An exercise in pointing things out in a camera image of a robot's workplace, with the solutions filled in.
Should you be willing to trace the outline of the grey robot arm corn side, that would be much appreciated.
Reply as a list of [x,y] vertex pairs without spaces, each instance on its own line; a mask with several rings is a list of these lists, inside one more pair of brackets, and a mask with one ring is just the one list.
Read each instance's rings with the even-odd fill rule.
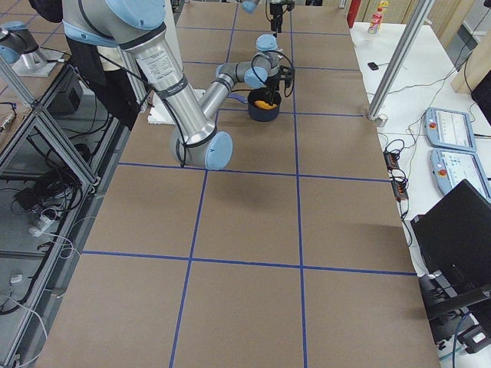
[[166,42],[162,1],[64,1],[62,8],[70,39],[119,47],[135,57],[175,122],[170,149],[182,166],[221,170],[229,163],[232,137],[217,129],[213,117],[236,84],[264,90],[263,100],[277,107],[279,82],[290,87],[295,80],[292,64],[281,63],[285,55],[276,38],[264,34],[256,41],[252,60],[220,65],[204,95],[197,97]]

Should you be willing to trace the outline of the black gripper corn side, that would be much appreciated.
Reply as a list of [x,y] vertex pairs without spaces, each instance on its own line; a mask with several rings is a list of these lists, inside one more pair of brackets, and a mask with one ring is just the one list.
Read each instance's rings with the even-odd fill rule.
[[287,89],[293,90],[295,87],[295,69],[292,66],[279,65],[278,72],[266,80],[267,103],[274,107],[274,94],[279,91],[280,83],[284,83],[284,91]]

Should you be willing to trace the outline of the black gripper lid side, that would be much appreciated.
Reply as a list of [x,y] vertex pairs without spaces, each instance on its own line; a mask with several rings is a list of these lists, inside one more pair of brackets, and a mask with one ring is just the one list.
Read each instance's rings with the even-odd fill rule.
[[283,15],[290,12],[295,7],[294,0],[270,0],[269,14],[271,15],[270,27],[273,36],[276,38],[277,33],[282,33]]

